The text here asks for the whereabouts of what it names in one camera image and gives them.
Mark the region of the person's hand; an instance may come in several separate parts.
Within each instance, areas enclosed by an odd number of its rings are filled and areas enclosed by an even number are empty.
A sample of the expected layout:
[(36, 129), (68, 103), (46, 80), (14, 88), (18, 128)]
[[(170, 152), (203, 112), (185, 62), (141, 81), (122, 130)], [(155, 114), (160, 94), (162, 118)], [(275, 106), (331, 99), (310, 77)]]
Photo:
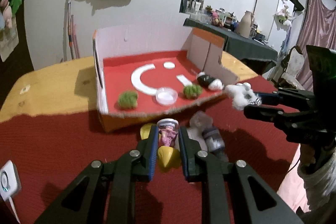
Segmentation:
[(300, 145), (299, 160), (299, 168), (304, 174), (313, 174), (319, 169), (315, 150), (307, 144)]

